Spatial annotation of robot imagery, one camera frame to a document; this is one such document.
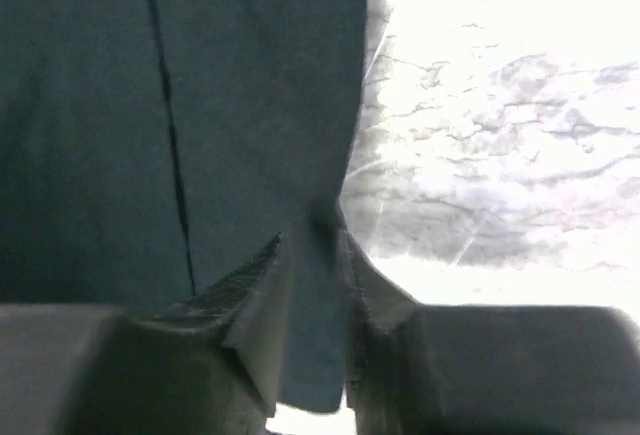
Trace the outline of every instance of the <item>clothing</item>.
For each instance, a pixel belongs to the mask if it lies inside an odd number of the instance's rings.
[[[281,230],[281,400],[339,406],[366,0],[0,0],[0,302],[189,298]]]

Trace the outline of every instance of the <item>dark green fabric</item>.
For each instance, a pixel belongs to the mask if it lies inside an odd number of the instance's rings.
[[[336,409],[335,206],[365,8],[0,0],[0,302],[150,314],[191,295],[189,258],[201,291],[285,230],[297,278],[281,399]]]

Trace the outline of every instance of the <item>cloth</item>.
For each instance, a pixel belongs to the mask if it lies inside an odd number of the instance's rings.
[[[281,230],[281,401],[339,406],[366,0],[0,0],[0,302],[148,315]]]

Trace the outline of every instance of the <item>dark fabric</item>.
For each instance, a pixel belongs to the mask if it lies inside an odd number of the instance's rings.
[[[151,314],[279,231],[281,400],[335,410],[366,0],[0,0],[0,302]]]

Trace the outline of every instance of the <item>dark gray object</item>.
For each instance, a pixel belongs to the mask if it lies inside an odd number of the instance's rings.
[[[0,434],[259,433],[275,409],[291,286],[278,236],[153,319],[0,306]]]
[[[0,0],[0,303],[149,316],[280,231],[283,401],[338,407],[367,0]]]
[[[427,306],[343,234],[359,435],[640,433],[637,327],[596,307]]]

